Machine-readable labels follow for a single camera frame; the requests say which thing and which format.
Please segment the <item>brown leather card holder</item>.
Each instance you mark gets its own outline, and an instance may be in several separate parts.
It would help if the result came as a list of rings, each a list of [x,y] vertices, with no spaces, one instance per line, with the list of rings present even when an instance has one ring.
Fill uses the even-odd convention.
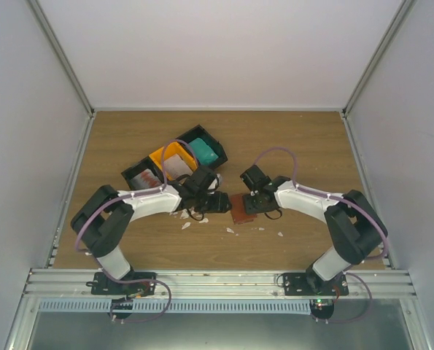
[[[256,218],[256,214],[248,214],[244,208],[243,193],[235,194],[230,197],[231,210],[234,225],[242,225],[248,222],[253,222]]]

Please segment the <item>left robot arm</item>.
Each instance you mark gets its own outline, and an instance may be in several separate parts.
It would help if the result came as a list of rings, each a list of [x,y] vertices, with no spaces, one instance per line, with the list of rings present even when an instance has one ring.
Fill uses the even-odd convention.
[[[77,234],[74,248],[91,254],[109,277],[109,287],[124,295],[133,288],[133,267],[120,249],[129,224],[176,211],[196,213],[199,220],[206,214],[226,213],[232,205],[228,194],[218,190],[219,186],[220,177],[207,166],[145,190],[117,191],[104,185],[71,219],[71,228]]]

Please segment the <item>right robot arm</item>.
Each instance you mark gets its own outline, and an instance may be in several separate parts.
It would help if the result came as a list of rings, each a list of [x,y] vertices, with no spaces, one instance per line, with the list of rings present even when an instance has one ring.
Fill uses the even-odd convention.
[[[367,198],[357,190],[331,193],[298,184],[286,176],[271,179],[253,165],[240,176],[249,189],[243,196],[247,214],[289,209],[326,224],[332,246],[306,269],[306,286],[325,294],[337,275],[359,265],[382,244],[388,251],[388,232]]]

